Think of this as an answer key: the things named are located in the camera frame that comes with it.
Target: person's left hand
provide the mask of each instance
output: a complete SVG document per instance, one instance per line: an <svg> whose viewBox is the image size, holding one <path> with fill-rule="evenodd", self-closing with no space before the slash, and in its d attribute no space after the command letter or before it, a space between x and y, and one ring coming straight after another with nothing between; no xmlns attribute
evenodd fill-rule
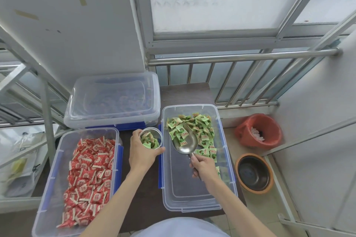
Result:
<svg viewBox="0 0 356 237"><path fill-rule="evenodd" d="M156 156L162 154L166 148L148 149L142 145L140 133L142 129L135 130L131 136L130 158L128 159L132 171L139 170L146 173L154 163Z"/></svg>

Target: stainless steel scoop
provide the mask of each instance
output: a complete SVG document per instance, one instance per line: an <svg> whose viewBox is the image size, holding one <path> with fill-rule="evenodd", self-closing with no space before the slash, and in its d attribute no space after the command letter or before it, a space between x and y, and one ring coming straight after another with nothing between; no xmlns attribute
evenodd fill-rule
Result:
<svg viewBox="0 0 356 237"><path fill-rule="evenodd" d="M180 146L179 140L177 137L175 137L172 142L173 142L173 146L174 148L181 154L187 154L189 156L189 158L191 158L194 154L193 152L195 151L195 149L198 147L198 138L195 135L195 133L193 132L193 130L186 124L186 123L182 123L183 127L185 128L185 130L188 132L188 136L185 138L185 141L187 142L186 145Z"/></svg>

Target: small metal cup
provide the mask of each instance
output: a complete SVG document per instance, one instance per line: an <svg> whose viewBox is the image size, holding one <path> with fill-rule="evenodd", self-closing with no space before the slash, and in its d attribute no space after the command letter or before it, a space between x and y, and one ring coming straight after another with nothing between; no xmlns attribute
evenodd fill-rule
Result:
<svg viewBox="0 0 356 237"><path fill-rule="evenodd" d="M162 139L163 139L163 135L161 133L161 131L159 131L159 129L155 128L155 127L146 127L141 133L140 133L140 139L141 136L147 132L151 132L152 136L155 137L158 140L159 146L154 148L160 148L162 146Z"/></svg>

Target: scoop handle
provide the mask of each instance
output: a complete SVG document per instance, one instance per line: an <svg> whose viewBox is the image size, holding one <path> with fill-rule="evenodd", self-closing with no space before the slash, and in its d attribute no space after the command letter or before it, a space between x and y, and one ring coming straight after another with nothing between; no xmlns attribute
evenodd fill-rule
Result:
<svg viewBox="0 0 356 237"><path fill-rule="evenodd" d="M190 156L190 159L192 159L193 153L190 153L189 156Z"/></svg>

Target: hand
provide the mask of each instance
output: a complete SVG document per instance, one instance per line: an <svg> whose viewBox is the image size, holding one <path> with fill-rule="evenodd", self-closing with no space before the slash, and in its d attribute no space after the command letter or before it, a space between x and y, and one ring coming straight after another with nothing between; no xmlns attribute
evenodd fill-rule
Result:
<svg viewBox="0 0 356 237"><path fill-rule="evenodd" d="M154 163L156 156L162 154L166 148L148 149L142 145L140 133L142 129L135 130L131 136L130 158L128 159L132 171L139 170L146 173Z"/></svg>
<svg viewBox="0 0 356 237"><path fill-rule="evenodd" d="M197 178L199 175L202 181L204 181L209 193L213 195L215 185L222 182L217 174L214 159L193 154L190 159L189 167L195 168L192 177Z"/></svg>

